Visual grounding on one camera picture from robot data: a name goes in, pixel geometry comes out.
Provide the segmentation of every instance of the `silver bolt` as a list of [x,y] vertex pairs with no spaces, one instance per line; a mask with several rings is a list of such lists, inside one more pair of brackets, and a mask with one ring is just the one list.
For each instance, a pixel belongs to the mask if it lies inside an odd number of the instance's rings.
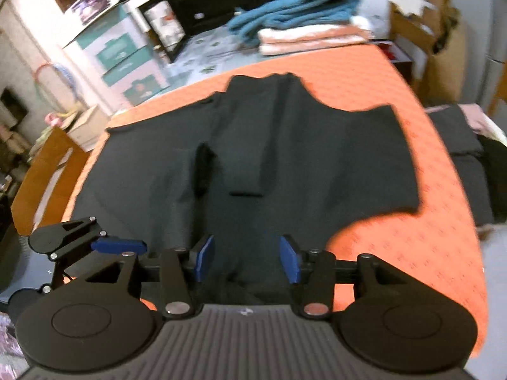
[[322,303],[307,304],[303,311],[308,316],[323,316],[329,312],[329,307]]
[[183,301],[173,301],[172,303],[166,304],[165,310],[169,314],[176,314],[179,316],[181,314],[188,313],[190,310],[190,305]]

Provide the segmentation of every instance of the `orange tablecloth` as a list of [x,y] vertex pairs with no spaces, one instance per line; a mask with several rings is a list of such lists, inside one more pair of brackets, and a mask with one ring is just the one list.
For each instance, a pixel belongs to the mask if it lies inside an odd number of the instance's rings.
[[[478,325],[477,353],[486,336],[486,286],[481,252],[461,182],[431,121],[402,77],[371,45],[341,47],[273,59],[242,67],[154,98],[115,116],[110,127],[155,117],[224,91],[233,75],[265,77],[291,72],[321,102],[347,111],[391,104],[412,151],[421,208],[417,215],[393,214],[361,221],[338,232],[328,249],[338,258],[377,255],[465,306]],[[93,164],[107,141],[104,133],[75,187],[64,220],[72,214]],[[353,301],[350,286],[337,286],[335,309]]]

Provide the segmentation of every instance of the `circular black cover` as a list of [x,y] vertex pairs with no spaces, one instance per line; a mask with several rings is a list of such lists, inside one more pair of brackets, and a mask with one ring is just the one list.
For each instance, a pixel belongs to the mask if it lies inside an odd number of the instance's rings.
[[135,354],[150,339],[154,320],[143,303],[115,286],[70,283],[27,308],[16,324],[27,358],[53,370],[87,372]]
[[473,317],[453,301],[423,306],[362,298],[343,312],[339,329],[365,360],[414,374],[461,366],[477,338]]

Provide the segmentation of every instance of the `teal blanket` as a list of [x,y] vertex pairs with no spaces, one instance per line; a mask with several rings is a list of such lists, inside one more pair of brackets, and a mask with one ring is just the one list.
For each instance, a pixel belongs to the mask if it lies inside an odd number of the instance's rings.
[[259,45],[257,32],[263,28],[288,28],[348,22],[361,0],[273,0],[242,12],[227,23],[248,47]]

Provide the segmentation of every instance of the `wooden chair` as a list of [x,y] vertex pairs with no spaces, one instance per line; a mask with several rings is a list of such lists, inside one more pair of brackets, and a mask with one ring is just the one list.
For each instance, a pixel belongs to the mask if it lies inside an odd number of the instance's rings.
[[39,226],[56,224],[62,220],[89,153],[83,151],[63,130],[54,128],[34,158],[11,205],[14,226],[19,235],[29,236],[32,233],[35,215],[45,191],[70,150],[72,153],[51,191]]
[[504,65],[504,73],[496,87],[496,93],[489,104],[487,114],[488,116],[493,116],[496,111],[496,107],[498,106],[498,100],[504,100],[507,102],[507,64]]

